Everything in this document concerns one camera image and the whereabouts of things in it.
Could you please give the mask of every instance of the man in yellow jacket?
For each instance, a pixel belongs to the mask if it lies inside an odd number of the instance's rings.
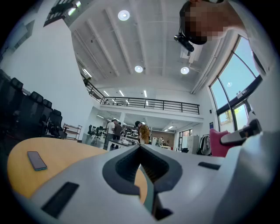
[[[135,126],[139,129],[140,144],[149,144],[150,130],[147,125],[142,124],[140,121],[135,122]]]

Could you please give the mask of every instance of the pink chair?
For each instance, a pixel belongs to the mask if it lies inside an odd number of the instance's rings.
[[[228,150],[234,145],[222,145],[220,140],[221,137],[229,134],[228,131],[218,132],[215,129],[210,129],[209,138],[212,156],[226,157]]]

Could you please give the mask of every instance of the smartphone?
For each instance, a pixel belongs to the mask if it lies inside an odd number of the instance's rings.
[[[27,156],[28,156],[28,158],[29,158],[33,168],[36,171],[46,170],[47,169],[47,165],[41,159],[41,157],[40,157],[38,152],[29,151],[29,152],[27,152]]]

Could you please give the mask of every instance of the white cabinet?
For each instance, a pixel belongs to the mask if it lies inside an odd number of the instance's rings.
[[[196,154],[198,149],[199,136],[188,136],[187,148],[188,153]]]

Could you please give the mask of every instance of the ceiling pipe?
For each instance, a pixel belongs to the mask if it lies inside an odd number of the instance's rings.
[[[209,68],[210,65],[212,64],[212,61],[213,61],[215,55],[217,55],[217,50],[218,50],[219,46],[222,45],[221,42],[223,42],[223,41],[221,41],[221,39],[218,39],[217,44],[216,44],[216,46],[215,46],[215,49],[214,49],[214,51],[213,51],[213,53],[212,53],[212,55],[211,55],[211,57],[210,57],[210,60],[208,61],[208,63],[207,63],[207,65],[206,65],[204,71],[202,72],[202,74],[201,74],[201,76],[200,76],[198,82],[196,83],[196,85],[195,85],[194,88],[192,89],[191,94],[194,94],[194,93],[195,93],[195,91],[197,90],[198,86],[200,85],[201,80],[205,77],[206,72],[208,71],[208,68]]]

